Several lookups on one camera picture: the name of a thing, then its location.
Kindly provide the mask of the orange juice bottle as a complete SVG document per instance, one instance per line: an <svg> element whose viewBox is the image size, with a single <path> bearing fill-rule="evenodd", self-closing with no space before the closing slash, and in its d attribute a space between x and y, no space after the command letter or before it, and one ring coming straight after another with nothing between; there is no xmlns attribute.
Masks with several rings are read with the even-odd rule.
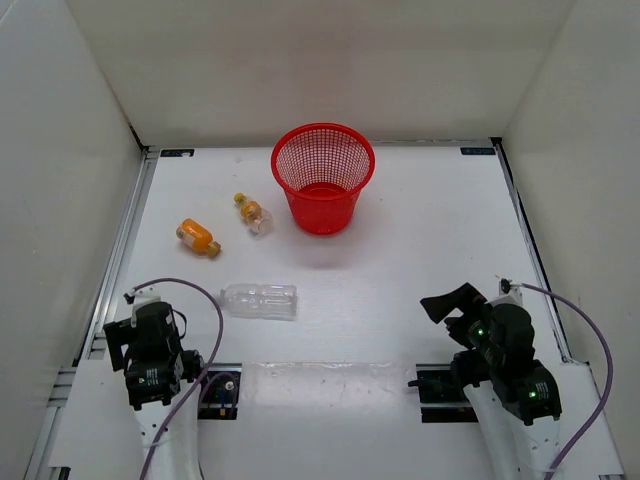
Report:
<svg viewBox="0 0 640 480"><path fill-rule="evenodd" d="M191 218L187 218L176 228L177 238L198 255L215 258L221 252L221 245L212 233Z"/></svg>

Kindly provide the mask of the clear plastic water bottle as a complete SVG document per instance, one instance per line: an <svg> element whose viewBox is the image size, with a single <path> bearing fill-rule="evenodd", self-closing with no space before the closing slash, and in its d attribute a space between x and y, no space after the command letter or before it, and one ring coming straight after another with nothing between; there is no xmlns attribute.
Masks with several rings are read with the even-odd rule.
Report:
<svg viewBox="0 0 640 480"><path fill-rule="evenodd" d="M293 285L232 284L220 291L220 300L234 317L291 321L297 312Z"/></svg>

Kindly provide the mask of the small clear orange-label bottle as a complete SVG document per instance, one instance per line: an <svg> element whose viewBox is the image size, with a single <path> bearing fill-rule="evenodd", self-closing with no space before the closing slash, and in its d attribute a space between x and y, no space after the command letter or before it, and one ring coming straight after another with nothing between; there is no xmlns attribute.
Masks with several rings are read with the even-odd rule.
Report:
<svg viewBox="0 0 640 480"><path fill-rule="evenodd" d="M271 213L252 197L237 192L234 204L250 233L254 237L262 237L271 233L274 222Z"/></svg>

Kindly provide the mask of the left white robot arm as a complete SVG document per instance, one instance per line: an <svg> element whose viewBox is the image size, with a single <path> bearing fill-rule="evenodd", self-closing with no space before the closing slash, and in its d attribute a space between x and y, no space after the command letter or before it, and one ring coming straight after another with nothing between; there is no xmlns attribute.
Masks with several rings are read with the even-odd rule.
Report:
<svg viewBox="0 0 640 480"><path fill-rule="evenodd" d="M175 310L159 299L138 303L104 333L139 426L140 477L199 479L197 400L208 392L210 377L201 354L183 348Z"/></svg>

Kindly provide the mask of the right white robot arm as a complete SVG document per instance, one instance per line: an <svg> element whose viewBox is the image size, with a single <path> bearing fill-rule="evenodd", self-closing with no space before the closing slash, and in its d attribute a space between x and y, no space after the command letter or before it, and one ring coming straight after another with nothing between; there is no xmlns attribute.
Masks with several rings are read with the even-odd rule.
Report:
<svg viewBox="0 0 640 480"><path fill-rule="evenodd" d="M561 399L552 373L535 357L535 329L516 287L487 300L465 283L421 299L435 324L462 346L449 387L468 400L498 479L542 479L559 452Z"/></svg>

